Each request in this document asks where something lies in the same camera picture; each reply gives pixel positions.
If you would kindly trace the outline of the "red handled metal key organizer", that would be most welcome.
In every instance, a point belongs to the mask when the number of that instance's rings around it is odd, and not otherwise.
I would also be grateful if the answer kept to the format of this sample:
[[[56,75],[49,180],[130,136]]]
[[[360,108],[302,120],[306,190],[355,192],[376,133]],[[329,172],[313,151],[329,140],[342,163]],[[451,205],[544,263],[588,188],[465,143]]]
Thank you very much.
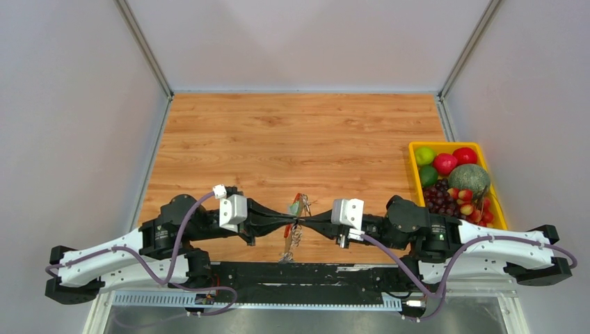
[[[306,194],[297,193],[293,200],[293,203],[294,202],[300,202],[301,204],[303,204],[303,212],[300,217],[312,215],[310,211],[310,201]],[[288,225],[285,227],[283,233],[285,247],[281,255],[281,258],[278,260],[279,264],[288,264],[294,262],[293,251],[298,247],[303,236],[303,230],[302,227],[299,225],[297,218],[299,217],[296,217],[296,222],[294,225]]]

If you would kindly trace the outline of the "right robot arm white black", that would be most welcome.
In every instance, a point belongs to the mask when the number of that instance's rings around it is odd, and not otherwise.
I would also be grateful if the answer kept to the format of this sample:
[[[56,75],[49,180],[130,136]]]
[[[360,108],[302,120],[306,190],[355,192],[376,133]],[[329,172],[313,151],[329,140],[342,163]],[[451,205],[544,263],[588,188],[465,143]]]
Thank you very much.
[[[513,232],[432,214],[410,200],[393,196],[384,216],[364,214],[359,199],[338,199],[322,214],[303,217],[301,225],[334,239],[380,248],[398,265],[397,280],[406,290],[443,288],[449,279],[511,276],[520,285],[555,285],[572,275],[575,256],[556,245],[553,225]]]

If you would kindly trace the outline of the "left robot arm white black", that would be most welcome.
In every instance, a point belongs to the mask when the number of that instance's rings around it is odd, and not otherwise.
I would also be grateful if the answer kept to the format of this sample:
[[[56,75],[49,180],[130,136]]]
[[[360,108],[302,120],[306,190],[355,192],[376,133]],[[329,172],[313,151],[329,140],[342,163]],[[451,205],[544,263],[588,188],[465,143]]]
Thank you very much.
[[[236,187],[219,184],[199,199],[178,195],[156,218],[121,237],[81,250],[53,247],[45,296],[76,305],[123,287],[217,287],[208,252],[192,242],[239,237],[252,246],[295,222],[295,215],[269,209]]]

